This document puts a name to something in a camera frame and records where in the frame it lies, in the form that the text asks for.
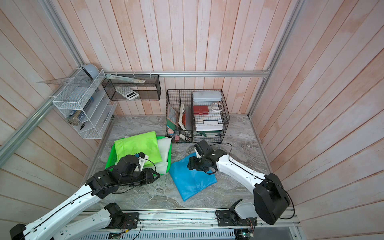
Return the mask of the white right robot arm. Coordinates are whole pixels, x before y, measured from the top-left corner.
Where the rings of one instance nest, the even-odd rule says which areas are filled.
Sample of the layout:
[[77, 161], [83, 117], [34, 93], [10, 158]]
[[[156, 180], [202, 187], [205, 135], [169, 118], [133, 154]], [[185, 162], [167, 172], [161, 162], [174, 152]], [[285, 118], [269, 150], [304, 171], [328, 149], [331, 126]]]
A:
[[292, 199], [283, 187], [279, 177], [256, 172], [236, 161], [230, 153], [221, 149], [214, 150], [205, 140], [194, 146], [196, 156], [190, 157], [189, 170], [213, 175], [217, 172], [226, 174], [242, 184], [253, 199], [240, 200], [231, 209], [240, 219], [261, 218], [265, 223], [274, 225], [291, 205]]

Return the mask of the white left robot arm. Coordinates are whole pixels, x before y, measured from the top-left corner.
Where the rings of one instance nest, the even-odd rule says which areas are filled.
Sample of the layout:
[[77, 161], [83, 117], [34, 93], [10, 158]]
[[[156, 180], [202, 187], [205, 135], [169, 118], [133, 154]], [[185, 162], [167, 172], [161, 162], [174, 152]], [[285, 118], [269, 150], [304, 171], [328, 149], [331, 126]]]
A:
[[10, 230], [13, 240], [75, 240], [93, 231], [118, 228], [126, 217], [116, 203], [110, 203], [97, 213], [72, 222], [88, 207], [119, 194], [119, 188], [151, 184], [160, 178], [156, 168], [144, 168], [145, 154], [127, 155], [116, 165], [95, 173], [72, 196], [49, 213], [27, 225], [17, 224]]

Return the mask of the blue raincoat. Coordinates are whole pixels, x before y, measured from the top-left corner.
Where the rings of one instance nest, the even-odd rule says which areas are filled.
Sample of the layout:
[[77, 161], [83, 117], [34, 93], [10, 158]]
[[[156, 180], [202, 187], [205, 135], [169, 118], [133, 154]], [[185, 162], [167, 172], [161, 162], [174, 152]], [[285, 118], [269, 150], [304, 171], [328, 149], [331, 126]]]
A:
[[169, 171], [184, 202], [217, 183], [215, 175], [188, 169], [190, 157], [196, 156], [196, 153], [192, 153], [184, 159], [172, 163]]

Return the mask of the green plastic perforated basket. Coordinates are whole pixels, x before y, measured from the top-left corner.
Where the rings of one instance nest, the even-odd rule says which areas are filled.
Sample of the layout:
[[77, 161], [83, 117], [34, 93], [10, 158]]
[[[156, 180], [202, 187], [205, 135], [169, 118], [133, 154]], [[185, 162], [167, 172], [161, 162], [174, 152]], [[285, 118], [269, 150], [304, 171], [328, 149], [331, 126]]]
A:
[[[172, 155], [172, 143], [170, 138], [166, 137], [157, 137], [160, 154], [162, 156], [162, 161], [155, 163], [156, 172], [160, 175], [165, 175], [169, 172], [171, 168], [171, 155]], [[115, 145], [112, 146], [109, 159], [106, 164], [106, 169], [114, 166], [117, 163], [117, 153]]]

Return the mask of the white raincoat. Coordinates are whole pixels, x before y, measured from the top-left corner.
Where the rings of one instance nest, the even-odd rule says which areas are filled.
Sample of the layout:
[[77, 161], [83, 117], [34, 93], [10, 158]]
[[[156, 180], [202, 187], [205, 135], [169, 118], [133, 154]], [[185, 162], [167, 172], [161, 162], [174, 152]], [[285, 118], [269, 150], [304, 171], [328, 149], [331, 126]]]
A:
[[153, 169], [160, 175], [166, 174], [169, 171], [169, 164], [171, 163], [169, 160], [169, 154], [171, 153], [171, 141], [172, 139], [166, 137], [160, 137], [157, 139], [162, 161], [158, 163], [152, 163], [149, 161], [148, 155], [145, 155], [144, 158], [141, 158], [143, 154], [138, 155], [140, 166], [137, 167], [135, 171], [141, 172], [143, 169]]

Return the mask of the light green raincoat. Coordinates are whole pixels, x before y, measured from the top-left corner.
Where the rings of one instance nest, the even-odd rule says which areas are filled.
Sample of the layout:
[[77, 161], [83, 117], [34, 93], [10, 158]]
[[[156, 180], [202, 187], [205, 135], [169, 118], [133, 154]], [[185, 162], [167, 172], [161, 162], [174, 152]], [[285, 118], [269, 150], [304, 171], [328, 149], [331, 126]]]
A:
[[144, 167], [155, 167], [156, 163], [163, 161], [155, 131], [117, 140], [114, 146], [117, 155], [115, 164], [126, 155], [135, 156], [139, 153], [145, 154], [145, 159], [149, 160]]

